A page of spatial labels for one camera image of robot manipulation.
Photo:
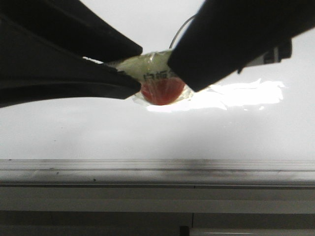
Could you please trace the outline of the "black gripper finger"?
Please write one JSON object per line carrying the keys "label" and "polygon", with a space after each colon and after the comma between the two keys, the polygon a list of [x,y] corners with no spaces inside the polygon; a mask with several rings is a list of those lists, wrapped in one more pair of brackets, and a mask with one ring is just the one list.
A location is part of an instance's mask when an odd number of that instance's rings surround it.
{"label": "black gripper finger", "polygon": [[108,64],[142,53],[79,0],[0,3],[0,105],[58,98],[125,99],[134,78]]}
{"label": "black gripper finger", "polygon": [[207,0],[168,66],[200,91],[314,26],[312,0]]}

